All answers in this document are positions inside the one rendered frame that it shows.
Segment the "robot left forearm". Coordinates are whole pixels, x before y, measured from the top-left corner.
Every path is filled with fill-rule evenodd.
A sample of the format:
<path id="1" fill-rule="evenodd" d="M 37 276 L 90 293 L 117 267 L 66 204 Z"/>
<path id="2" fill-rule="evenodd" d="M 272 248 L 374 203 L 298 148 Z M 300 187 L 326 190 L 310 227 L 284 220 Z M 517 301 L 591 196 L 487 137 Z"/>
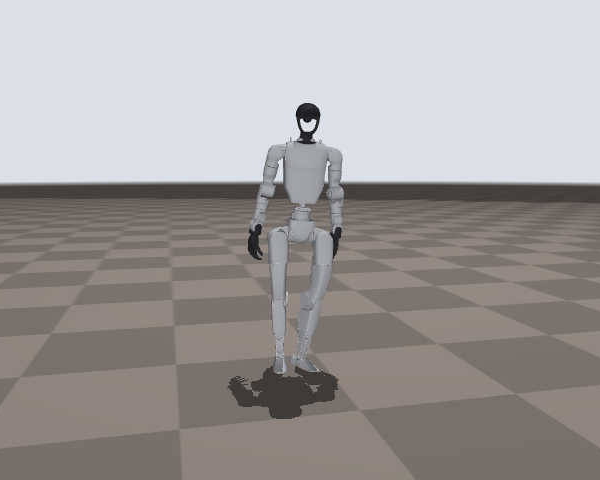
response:
<path id="1" fill-rule="evenodd" d="M 343 196 L 343 198 L 344 198 L 344 196 Z M 330 221 L 331 221 L 330 232 L 333 233 L 333 234 L 335 233 L 335 229 L 337 227 L 340 227 L 342 229 L 342 232 L 343 232 L 343 227 L 342 227 L 342 221 L 343 221 L 343 218 L 342 218 L 343 198 L 340 199 L 340 200 L 331 201 L 329 203 L 329 207 L 330 207 Z M 342 234 L 342 232 L 341 232 L 341 234 Z"/>

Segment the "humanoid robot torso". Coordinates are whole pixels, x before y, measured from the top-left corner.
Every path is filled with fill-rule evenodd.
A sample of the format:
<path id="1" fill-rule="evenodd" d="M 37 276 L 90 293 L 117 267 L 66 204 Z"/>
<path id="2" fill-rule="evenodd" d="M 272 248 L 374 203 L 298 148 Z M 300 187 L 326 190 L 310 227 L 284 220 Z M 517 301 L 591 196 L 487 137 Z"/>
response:
<path id="1" fill-rule="evenodd" d="M 288 242 L 312 243 L 315 221 L 311 219 L 309 207 L 316 204 L 324 188 L 328 151 L 325 144 L 311 139 L 315 144 L 302 144 L 298 138 L 286 142 L 283 157 L 283 187 L 288 200 L 299 203 L 293 209 L 292 217 L 287 217 Z"/>

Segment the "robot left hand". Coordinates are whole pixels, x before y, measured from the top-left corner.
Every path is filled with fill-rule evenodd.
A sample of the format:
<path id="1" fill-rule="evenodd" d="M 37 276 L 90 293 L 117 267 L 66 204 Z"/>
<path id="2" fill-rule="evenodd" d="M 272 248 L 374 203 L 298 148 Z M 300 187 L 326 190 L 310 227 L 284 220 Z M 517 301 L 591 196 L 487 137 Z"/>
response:
<path id="1" fill-rule="evenodd" d="M 337 227 L 335 229 L 335 233 L 334 234 L 330 232 L 330 235 L 332 236 L 333 243 L 334 243 L 334 246 L 333 246 L 333 259 L 334 259 L 334 256 L 337 253 L 337 250 L 338 250 L 338 240 L 339 240 L 339 238 L 341 238 L 341 232 L 342 232 L 342 229 L 340 227 Z"/>

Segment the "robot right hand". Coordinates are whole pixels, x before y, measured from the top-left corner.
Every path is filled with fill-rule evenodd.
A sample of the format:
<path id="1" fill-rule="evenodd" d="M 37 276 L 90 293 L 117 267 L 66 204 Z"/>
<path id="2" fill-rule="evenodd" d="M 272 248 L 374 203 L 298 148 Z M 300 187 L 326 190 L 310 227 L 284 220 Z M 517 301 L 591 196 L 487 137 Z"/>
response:
<path id="1" fill-rule="evenodd" d="M 249 236 L 248 239 L 248 252 L 250 252 L 250 255 L 252 255 L 252 257 L 254 257 L 255 259 L 258 260 L 262 260 L 262 258 L 259 258 L 257 256 L 257 251 L 259 252 L 259 254 L 262 256 L 263 253 L 259 248 L 259 239 L 258 239 L 258 235 L 261 235 L 261 229 L 262 226 L 260 224 L 257 224 L 255 226 L 255 231 L 252 231 L 251 229 L 249 230 L 249 233 L 251 234 Z"/>

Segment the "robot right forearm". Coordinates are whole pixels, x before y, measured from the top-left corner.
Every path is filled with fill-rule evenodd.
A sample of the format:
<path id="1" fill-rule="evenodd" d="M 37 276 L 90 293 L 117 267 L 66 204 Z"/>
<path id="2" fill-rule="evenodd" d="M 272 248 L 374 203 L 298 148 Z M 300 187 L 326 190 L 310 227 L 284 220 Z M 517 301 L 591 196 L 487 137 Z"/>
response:
<path id="1" fill-rule="evenodd" d="M 262 226 L 262 228 L 263 228 L 263 223 L 266 220 L 267 208 L 268 208 L 268 205 L 270 203 L 270 201 L 267 200 L 267 198 L 260 197 L 261 191 L 262 191 L 262 187 L 263 187 L 263 182 L 261 183 L 261 185 L 259 187 L 258 194 L 257 194 L 257 199 L 256 199 L 256 206 L 255 206 L 255 210 L 254 210 L 254 214 L 253 214 L 253 219 L 252 219 L 252 221 L 249 224 L 249 228 L 252 231 L 255 231 L 255 226 L 257 224 L 260 224 Z"/>

